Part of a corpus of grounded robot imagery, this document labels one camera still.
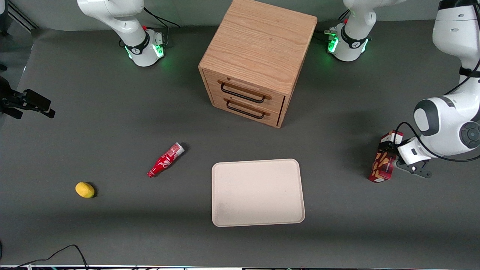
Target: yellow lemon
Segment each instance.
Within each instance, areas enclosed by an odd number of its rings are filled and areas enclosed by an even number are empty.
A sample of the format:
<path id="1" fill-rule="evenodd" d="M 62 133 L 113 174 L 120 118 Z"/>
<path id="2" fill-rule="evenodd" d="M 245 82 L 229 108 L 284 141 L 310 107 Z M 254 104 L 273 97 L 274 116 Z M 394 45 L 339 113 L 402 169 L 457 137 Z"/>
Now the yellow lemon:
<path id="1" fill-rule="evenodd" d="M 85 182 L 79 182 L 77 186 L 75 186 L 75 191 L 84 198 L 91 198 L 95 195 L 95 189 Z"/>

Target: gray table surface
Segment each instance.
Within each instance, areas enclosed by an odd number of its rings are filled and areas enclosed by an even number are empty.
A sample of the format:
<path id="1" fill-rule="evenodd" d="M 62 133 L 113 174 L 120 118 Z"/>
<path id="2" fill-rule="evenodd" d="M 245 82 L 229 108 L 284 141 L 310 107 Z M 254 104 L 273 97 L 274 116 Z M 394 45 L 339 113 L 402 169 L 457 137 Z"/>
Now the gray table surface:
<path id="1" fill-rule="evenodd" d="M 50 98 L 57 115 L 4 119 L 2 264 L 77 244 L 90 264 L 480 268 L 479 162 L 435 160 L 429 180 L 366 179 L 380 136 L 458 81 L 460 62 L 436 49 L 432 28 L 378 23 L 352 63 L 313 40 L 281 129 L 211 106 L 197 65 L 214 27 L 173 29 L 148 68 L 113 31 L 37 32 L 19 88 Z M 148 178 L 176 141 L 191 149 Z M 304 222 L 212 224 L 215 163 L 283 158 L 300 163 Z M 79 197 L 79 181 L 98 197 Z M 51 263 L 81 261 L 66 250 Z"/>

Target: plastic tray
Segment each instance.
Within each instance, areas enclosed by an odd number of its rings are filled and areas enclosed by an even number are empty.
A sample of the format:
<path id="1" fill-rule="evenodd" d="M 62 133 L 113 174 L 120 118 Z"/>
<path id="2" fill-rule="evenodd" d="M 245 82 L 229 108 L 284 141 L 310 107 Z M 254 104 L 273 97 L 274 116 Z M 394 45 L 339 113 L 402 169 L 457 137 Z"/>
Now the plastic tray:
<path id="1" fill-rule="evenodd" d="M 218 227 L 300 223 L 305 218 L 296 160 L 217 163 L 212 221 Z"/>

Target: drawer handle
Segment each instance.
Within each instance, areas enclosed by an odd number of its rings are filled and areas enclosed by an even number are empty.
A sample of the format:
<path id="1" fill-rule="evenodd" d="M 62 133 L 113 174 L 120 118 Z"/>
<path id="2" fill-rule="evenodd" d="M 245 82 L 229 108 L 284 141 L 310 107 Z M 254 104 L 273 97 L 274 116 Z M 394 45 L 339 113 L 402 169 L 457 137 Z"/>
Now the drawer handle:
<path id="1" fill-rule="evenodd" d="M 224 86 L 225 86 L 225 83 L 222 83 L 222 85 L 220 86 L 220 89 L 222 89 L 222 92 L 233 95 L 233 96 L 236 96 L 236 97 L 239 97 L 239 98 L 246 99 L 246 100 L 251 101 L 251 102 L 263 103 L 265 101 L 265 98 L 266 98 L 266 96 L 264 96 L 261 100 L 250 98 L 250 97 L 247 97 L 247 96 L 244 96 L 244 95 L 241 95 L 241 94 L 237 94 L 237 93 L 232 92 L 232 91 L 225 90 L 223 88 Z"/>
<path id="2" fill-rule="evenodd" d="M 230 106 L 229 104 L 230 104 L 230 100 L 227 100 L 227 108 L 229 108 L 230 110 L 234 110 L 236 112 L 243 113 L 243 114 L 248 115 L 250 117 L 253 117 L 253 118 L 256 118 L 256 119 L 262 119 L 265 116 L 265 113 L 262 113 L 261 116 L 258 116 L 258 115 L 251 114 L 249 112 L 242 111 L 242 110 L 239 110 L 237 108 L 234 108 L 234 107 Z"/>

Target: wooden drawer cabinet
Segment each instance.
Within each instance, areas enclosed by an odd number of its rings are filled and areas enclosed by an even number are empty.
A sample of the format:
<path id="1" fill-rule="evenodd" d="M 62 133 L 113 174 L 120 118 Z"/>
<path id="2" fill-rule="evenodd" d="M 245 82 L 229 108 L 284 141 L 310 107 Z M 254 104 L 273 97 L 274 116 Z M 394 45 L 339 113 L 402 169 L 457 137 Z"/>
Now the wooden drawer cabinet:
<path id="1" fill-rule="evenodd" d="M 199 64 L 213 106 L 280 127 L 317 18 L 233 0 Z"/>

